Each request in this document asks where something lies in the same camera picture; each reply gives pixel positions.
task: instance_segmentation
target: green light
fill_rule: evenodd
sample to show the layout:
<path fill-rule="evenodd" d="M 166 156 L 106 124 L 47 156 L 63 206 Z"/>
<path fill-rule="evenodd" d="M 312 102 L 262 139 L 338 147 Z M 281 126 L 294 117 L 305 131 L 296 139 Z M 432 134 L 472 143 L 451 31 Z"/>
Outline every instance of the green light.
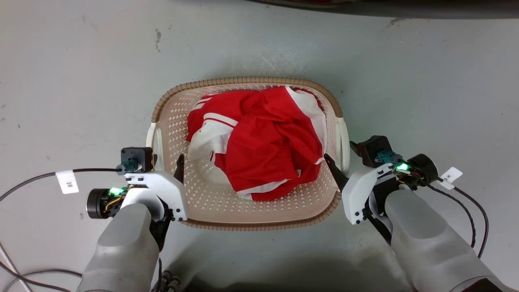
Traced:
<path fill-rule="evenodd" d="M 397 166 L 397 169 L 399 169 L 399 170 L 408 170 L 409 169 L 409 165 L 407 165 L 405 163 L 402 163 L 401 165 Z"/>
<path fill-rule="evenodd" d="M 124 189 L 113 187 L 113 188 L 111 188 L 108 192 L 110 192 L 110 194 L 112 194 L 112 195 L 114 195 L 114 196 L 119 196 L 119 195 L 121 195 L 124 191 L 125 191 Z"/>

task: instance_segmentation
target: brown woven rim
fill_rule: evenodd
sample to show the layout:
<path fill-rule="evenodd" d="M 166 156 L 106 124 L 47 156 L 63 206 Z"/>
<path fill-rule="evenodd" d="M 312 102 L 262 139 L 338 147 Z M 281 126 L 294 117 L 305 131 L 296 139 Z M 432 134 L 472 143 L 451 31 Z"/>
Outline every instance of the brown woven rim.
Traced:
<path fill-rule="evenodd" d="M 194 88 L 202 88 L 208 86 L 218 86 L 218 85 L 235 85 L 235 84 L 287 84 L 291 86 L 305 86 L 310 87 L 324 95 L 324 97 L 330 102 L 332 105 L 333 111 L 336 117 L 343 117 L 343 112 L 340 109 L 339 102 L 333 94 L 326 89 L 324 86 L 319 83 L 306 80 L 306 79 L 297 79 L 297 78 L 286 78 L 286 77 L 231 77 L 231 78 L 216 78 L 216 79 L 208 79 L 203 81 L 189 82 L 185 84 L 178 85 L 174 88 L 171 88 L 166 94 L 164 94 L 160 100 L 157 102 L 155 109 L 152 115 L 152 123 L 158 123 L 160 120 L 160 114 L 164 105 L 176 94 L 179 92 L 194 89 Z M 268 230 L 282 230 L 282 229 L 290 229 L 290 228 L 299 228 L 317 224 L 328 216 L 332 214 L 332 212 L 339 206 L 339 202 L 341 199 L 340 192 L 335 192 L 335 195 L 328 205 L 328 207 L 321 213 L 311 218 L 303 219 L 303 220 L 295 220 L 295 221 L 287 221 L 287 222 L 275 222 L 275 223 L 257 223 L 257 224 L 240 224 L 240 223 L 215 223 L 215 222 L 205 222 L 198 221 L 193 219 L 187 219 L 182 222 L 182 224 L 187 225 L 189 227 L 200 228 L 200 229 L 209 229 L 209 230 L 223 230 L 223 231 L 268 231 Z"/>

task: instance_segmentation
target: red and white clothing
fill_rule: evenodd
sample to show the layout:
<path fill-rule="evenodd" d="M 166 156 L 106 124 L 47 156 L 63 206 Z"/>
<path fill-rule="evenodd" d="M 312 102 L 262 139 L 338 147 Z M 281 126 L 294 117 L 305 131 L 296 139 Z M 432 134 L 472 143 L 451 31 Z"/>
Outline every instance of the red and white clothing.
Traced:
<path fill-rule="evenodd" d="M 187 158 L 208 158 L 241 198 L 267 201 L 317 179 L 326 118 L 312 94 L 290 87 L 202 98 L 187 118 Z"/>

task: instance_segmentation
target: laundry basket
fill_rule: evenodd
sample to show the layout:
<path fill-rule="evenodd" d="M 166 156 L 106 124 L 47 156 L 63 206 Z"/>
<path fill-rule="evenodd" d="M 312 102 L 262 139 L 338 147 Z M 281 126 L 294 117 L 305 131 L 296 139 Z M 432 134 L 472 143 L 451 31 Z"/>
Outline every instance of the laundry basket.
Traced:
<path fill-rule="evenodd" d="M 155 168 L 173 175 L 178 156 L 186 154 L 189 146 L 187 116 L 202 97 L 231 90 L 263 90 L 278 86 L 304 89 L 318 98 L 326 115 L 326 152 L 347 173 L 348 132 L 335 97 L 315 82 L 281 77 L 219 78 L 172 88 L 157 103 L 146 139 L 146 146 L 153 147 L 158 155 Z M 326 162 L 322 162 L 316 181 L 301 184 L 289 195 L 274 201 L 240 199 L 223 172 L 209 160 L 186 160 L 184 167 L 188 219 L 183 224 L 190 227 L 232 231 L 304 227 L 324 220 L 340 201 L 340 192 Z"/>

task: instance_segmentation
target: concrete floor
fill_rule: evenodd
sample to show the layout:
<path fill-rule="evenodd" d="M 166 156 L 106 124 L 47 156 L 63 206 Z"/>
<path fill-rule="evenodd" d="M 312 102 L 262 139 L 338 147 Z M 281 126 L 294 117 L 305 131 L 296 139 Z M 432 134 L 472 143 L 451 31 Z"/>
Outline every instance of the concrete floor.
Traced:
<path fill-rule="evenodd" d="M 155 103 L 180 83 L 308 78 L 339 99 L 352 140 L 385 135 L 404 157 L 425 153 L 440 171 L 462 170 L 456 185 L 490 218 L 483 261 L 519 289 L 518 47 L 519 20 L 394 20 L 242 1 L 4 0 L 0 192 L 45 172 L 116 166 L 122 147 L 144 144 Z M 77 194 L 61 194 L 49 178 L 0 204 L 0 241 L 21 272 L 81 272 L 88 263 L 108 221 L 86 216 L 86 196 L 124 181 L 76 177 Z M 470 239 L 458 205 L 429 190 L 418 194 Z M 479 244 L 483 220 L 468 206 Z M 339 209 L 321 224 L 279 232 L 174 225 L 161 257 L 184 283 L 216 290 L 410 290 L 374 228 L 351 226 Z M 78 284 L 66 276 L 34 278 Z M 8 279 L 0 274 L 0 283 Z M 24 290 L 17 284 L 13 291 Z"/>

